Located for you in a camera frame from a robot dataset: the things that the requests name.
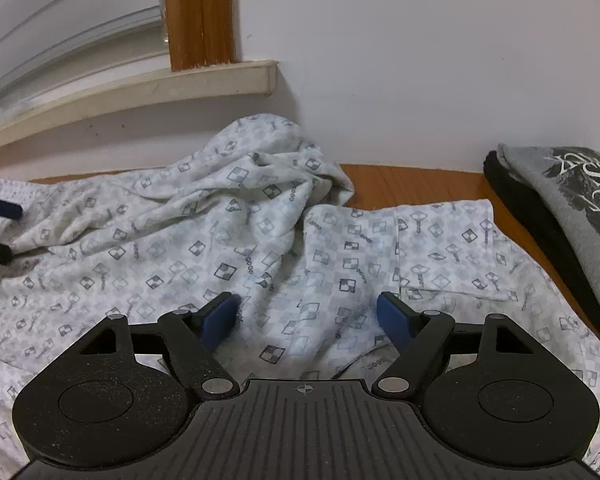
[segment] wooden surface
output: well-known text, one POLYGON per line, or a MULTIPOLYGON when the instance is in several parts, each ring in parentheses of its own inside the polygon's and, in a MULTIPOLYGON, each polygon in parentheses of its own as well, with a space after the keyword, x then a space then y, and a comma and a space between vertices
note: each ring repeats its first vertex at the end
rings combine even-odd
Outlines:
POLYGON ((232 0, 165 0, 171 69, 234 61, 232 0))
MULTIPOLYGON (((478 200, 487 198, 493 204, 496 225, 509 238, 520 245, 552 277, 566 300, 578 316, 591 327, 582 309, 567 286, 555 272, 549 260, 539 249, 528 231, 513 218, 500 201, 485 177, 479 173, 461 171, 420 170, 417 168, 395 168, 389 166, 362 166, 343 164, 356 187, 348 207, 358 209, 381 209, 402 204, 427 204, 452 200, 478 200)), ((55 177, 37 180, 43 184, 53 184, 62 180, 84 177, 55 177)))
POLYGON ((126 77, 62 97, 0 126, 0 147, 56 126, 158 103, 270 94, 275 61, 250 61, 173 73, 168 68, 126 77))

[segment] beige window ledge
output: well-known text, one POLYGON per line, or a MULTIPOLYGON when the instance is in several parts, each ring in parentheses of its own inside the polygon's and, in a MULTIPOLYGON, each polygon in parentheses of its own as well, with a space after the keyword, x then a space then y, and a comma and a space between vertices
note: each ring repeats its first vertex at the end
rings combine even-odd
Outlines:
POLYGON ((141 106, 230 95, 270 94, 275 61, 248 61, 171 72, 155 70, 94 86, 28 110, 0 125, 0 147, 56 126, 141 106))

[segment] clothing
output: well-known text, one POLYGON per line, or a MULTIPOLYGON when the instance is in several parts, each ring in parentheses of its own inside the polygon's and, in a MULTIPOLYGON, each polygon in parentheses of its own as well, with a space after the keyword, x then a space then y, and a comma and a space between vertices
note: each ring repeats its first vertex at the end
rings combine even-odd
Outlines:
MULTIPOLYGON (((507 314, 600 404, 600 342, 497 229, 488 201, 362 211, 342 206, 352 193, 295 124, 269 115, 236 121, 168 168, 54 186, 0 180, 0 198, 25 210, 0 219, 16 253, 0 267, 0 478, 26 462, 13 399, 65 348, 107 314, 154 322, 224 290, 241 304, 215 356, 240 384, 372 382, 397 356, 376 319, 387 290, 458 322, 507 314)), ((600 471, 600 425, 586 460, 600 471)))
MULTIPOLYGON (((498 160, 515 178, 538 192, 573 248, 600 304, 600 153, 588 148, 501 145, 498 160)), ((573 265, 571 271, 567 271, 565 281, 569 286, 569 278, 576 277, 577 269, 573 265)), ((582 306, 599 317, 595 304, 582 306)))
POLYGON ((484 161, 484 176, 513 216, 529 231, 551 261, 587 318, 600 334, 600 303, 562 227, 538 193, 500 164, 496 152, 484 161))

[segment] white patterned fabric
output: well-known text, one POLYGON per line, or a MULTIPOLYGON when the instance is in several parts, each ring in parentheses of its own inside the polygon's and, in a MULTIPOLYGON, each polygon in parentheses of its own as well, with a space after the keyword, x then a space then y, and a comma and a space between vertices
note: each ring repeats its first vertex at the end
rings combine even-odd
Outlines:
MULTIPOLYGON (((25 209, 0 219, 0 241, 18 254, 0 267, 0 478, 27 461, 13 399, 71 343, 107 314, 154 322, 224 290, 242 303, 216 357, 240 383, 375 380, 396 357, 375 314, 388 290, 458 322, 507 314, 600 403, 600 342, 498 231, 488 201, 362 211, 342 207, 352 193, 296 125, 267 115, 160 170, 0 180, 0 198, 25 209)), ((600 472, 600 427, 586 462, 600 472)))

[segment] wooden table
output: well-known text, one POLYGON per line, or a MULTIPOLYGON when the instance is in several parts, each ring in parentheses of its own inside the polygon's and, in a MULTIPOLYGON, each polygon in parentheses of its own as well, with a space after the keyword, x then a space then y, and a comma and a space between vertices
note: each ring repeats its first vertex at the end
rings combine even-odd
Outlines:
MULTIPOLYGON (((347 206, 358 209, 380 209, 401 204, 427 204, 487 198, 493 204, 495 222, 500 230, 520 245, 546 270, 572 309, 600 337, 600 334, 593 329, 589 319, 587 319, 563 280, 555 272, 554 266, 544 256, 544 253, 528 231, 513 218, 483 175, 462 171, 421 170, 419 168, 362 166, 358 164, 343 164, 342 168, 356 187, 356 194, 347 203, 347 206)), ((76 180, 88 176, 93 175, 67 175, 44 178, 34 182, 54 184, 63 180, 76 180)))

